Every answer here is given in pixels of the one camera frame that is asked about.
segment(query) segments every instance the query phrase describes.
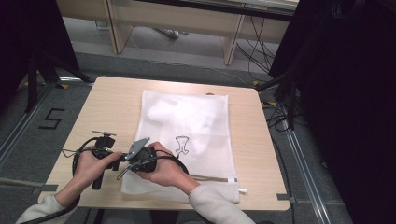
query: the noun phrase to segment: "human hand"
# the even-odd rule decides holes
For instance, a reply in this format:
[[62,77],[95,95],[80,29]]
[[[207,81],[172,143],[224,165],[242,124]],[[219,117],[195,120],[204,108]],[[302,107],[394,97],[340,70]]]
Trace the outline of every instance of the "human hand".
[[116,161],[121,155],[122,152],[114,152],[98,160],[93,156],[91,151],[82,152],[79,155],[73,178],[63,189],[55,194],[56,201],[62,207],[68,207],[93,180],[102,174],[111,162]]
[[[172,154],[170,150],[166,149],[159,142],[152,143],[148,145],[148,147],[153,147],[157,156],[169,156],[169,154]],[[167,159],[157,160],[157,167],[154,172],[146,173],[139,171],[137,174],[143,179],[147,179],[164,187],[177,187],[186,194],[190,194],[192,190],[199,185],[195,179],[184,173],[181,167],[174,161]]]
[[122,152],[120,151],[114,152],[99,160],[93,156],[90,150],[83,151],[79,155],[78,165],[73,178],[88,187],[111,162],[116,161],[121,155]]

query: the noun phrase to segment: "black cable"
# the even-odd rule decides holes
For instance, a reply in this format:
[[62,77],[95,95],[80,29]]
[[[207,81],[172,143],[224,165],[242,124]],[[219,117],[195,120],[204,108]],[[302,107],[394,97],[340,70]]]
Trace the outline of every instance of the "black cable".
[[[253,58],[254,51],[257,50],[257,45],[258,45],[258,44],[259,44],[259,38],[258,38],[258,40],[256,41],[256,46],[253,48],[253,51],[251,51],[251,53],[250,53],[250,55],[249,55],[249,58]],[[268,67],[267,67],[266,65],[262,64],[262,63],[260,63],[260,64],[265,68],[264,72],[266,72],[266,73],[268,74],[268,72],[269,72]]]
[[[272,119],[277,119],[277,118],[279,118],[279,117],[282,117],[282,119],[278,119],[274,124],[269,125],[268,128],[275,127],[275,129],[276,129],[277,131],[283,133],[283,132],[287,131],[287,130],[289,129],[289,127],[287,127],[286,129],[279,129],[279,128],[277,127],[277,125],[278,125],[281,121],[286,120],[287,118],[284,118],[283,116],[276,116],[276,117],[274,117],[274,118],[272,118]],[[298,124],[298,125],[300,125],[300,126],[303,126],[303,127],[305,127],[305,128],[308,127],[308,125],[306,125],[306,124],[304,124],[304,123],[301,123],[301,122],[298,122],[298,121],[296,121],[296,120],[294,120],[293,122],[296,123],[296,124]]]
[[[261,30],[261,32],[260,32],[260,35],[257,33],[257,30],[256,30],[256,26],[254,25],[254,22],[253,22],[253,19],[251,18],[251,22],[252,22],[252,25],[253,25],[253,28],[254,28],[254,32],[255,32],[255,34],[256,34],[256,37],[257,37],[257,43],[261,43],[261,41],[262,41],[262,38],[261,38],[261,36],[262,36],[262,30]],[[270,71],[270,69],[266,66],[266,65],[264,65],[264,67],[265,67],[265,72],[268,74],[269,73],[269,71]]]
[[[274,127],[278,132],[281,132],[281,133],[283,133],[283,132],[285,132],[285,131],[287,131],[290,127],[289,127],[289,124],[287,125],[287,127],[285,128],[285,129],[279,129],[278,127],[277,127],[277,125],[280,123],[280,122],[282,122],[283,120],[286,120],[288,117],[286,116],[286,114],[281,110],[281,109],[279,109],[278,107],[274,107],[274,106],[265,106],[263,109],[274,109],[275,111],[274,111],[274,113],[271,115],[271,117],[267,120],[267,122],[268,121],[271,121],[271,120],[273,120],[273,119],[276,119],[276,118],[281,118],[281,119],[278,119],[275,123],[273,123],[273,124],[268,124],[268,128],[270,129],[270,128],[272,128],[272,127]],[[274,114],[276,113],[276,112],[278,112],[278,113],[280,113],[281,115],[280,116],[276,116],[276,117],[274,117]]]
[[[275,139],[274,139],[274,137],[272,135],[271,135],[271,139],[272,139],[272,141],[273,141],[273,143],[274,143],[274,145],[276,147],[276,151],[277,151],[277,153],[279,155],[279,158],[280,158],[280,161],[282,163],[283,170],[285,171],[286,185],[288,186],[288,192],[289,192],[288,194],[289,194],[289,197],[291,198],[291,195],[292,195],[291,194],[291,185],[290,185],[288,170],[286,169],[286,163],[283,160],[283,156],[282,156],[282,153],[280,152],[280,148],[277,145],[277,143],[276,143],[276,141],[275,141]],[[294,205],[293,205],[293,203],[290,203],[290,211],[291,211],[291,223],[293,224],[293,223],[295,223]]]
[[267,70],[267,68],[259,62],[259,60],[255,59],[254,57],[250,56],[246,51],[244,51],[241,46],[239,46],[238,43],[236,43],[236,46],[238,46],[238,48],[242,51],[242,53],[249,59],[249,62],[252,61],[254,62],[258,67],[260,67],[260,69],[266,73],[268,73],[269,70]]
[[[73,152],[73,154],[67,156],[66,153],[65,153],[66,151],[67,151],[67,152]],[[76,155],[76,151],[68,150],[68,149],[62,149],[62,153],[64,154],[64,156],[65,156],[66,158],[70,158],[70,157]]]
[[285,117],[284,117],[283,115],[278,115],[278,116],[276,116],[276,117],[267,119],[266,121],[267,121],[267,123],[268,123],[268,122],[271,122],[273,119],[279,119],[279,118],[285,118]]
[[88,139],[84,144],[81,145],[81,147],[78,149],[78,151],[82,152],[84,147],[87,146],[91,141],[98,140],[99,138],[100,137],[93,137],[93,138]]
[[67,214],[76,208],[76,206],[79,203],[79,198],[80,198],[80,196],[78,195],[78,197],[72,202],[72,204],[70,204],[70,206],[66,207],[65,209],[63,209],[61,211],[55,212],[53,214],[49,214],[44,217],[38,217],[38,218],[30,220],[30,221],[25,221],[22,224],[37,224],[37,223],[42,223],[42,222],[54,219],[56,217],[63,216],[64,214]]
[[168,159],[171,161],[174,161],[178,166],[181,167],[181,169],[183,170],[184,173],[186,173],[187,175],[189,174],[189,170],[187,169],[186,165],[183,164],[183,162],[181,162],[177,157],[175,157],[174,155],[168,153],[170,156],[157,156],[157,157],[151,157],[148,159],[145,159],[141,162],[146,162],[146,161],[156,161],[158,159]]
[[[250,40],[247,40],[247,43],[252,47],[252,48],[256,48],[255,46],[253,46],[251,43],[250,43]],[[257,50],[257,52],[259,52],[260,54],[265,54],[265,52],[263,52],[263,51],[260,51],[259,49],[256,49]],[[270,57],[271,59],[274,59],[275,58],[275,55],[271,52],[271,51],[269,51],[270,53],[271,53],[271,55],[267,55],[268,57]]]
[[171,153],[169,153],[169,152],[167,152],[167,151],[164,151],[164,150],[160,150],[160,149],[155,149],[156,151],[161,151],[161,152],[163,152],[163,153],[166,153],[166,154],[168,154],[169,156],[171,156],[171,157],[173,157],[174,155],[172,155]]
[[265,60],[266,64],[269,65],[269,67],[266,66],[266,69],[269,71],[271,69],[271,63],[269,62],[268,55],[265,53],[265,50],[266,49],[268,50],[268,48],[265,46],[264,41],[263,41],[264,18],[261,19],[260,34],[257,33],[257,29],[256,29],[256,26],[254,25],[253,17],[250,17],[250,20],[251,20],[251,23],[253,25],[253,29],[254,29],[254,32],[256,34],[256,37],[257,37],[257,42],[260,43],[260,46],[262,47],[262,55],[264,56],[264,60]]
[[262,42],[262,45],[263,45],[264,48],[271,54],[271,55],[268,55],[268,54],[267,54],[267,56],[270,57],[270,58],[272,58],[272,59],[274,59],[274,58],[275,58],[275,54],[274,54],[273,52],[271,52],[271,50],[269,50],[269,49],[267,48],[267,46],[264,44],[264,42]]

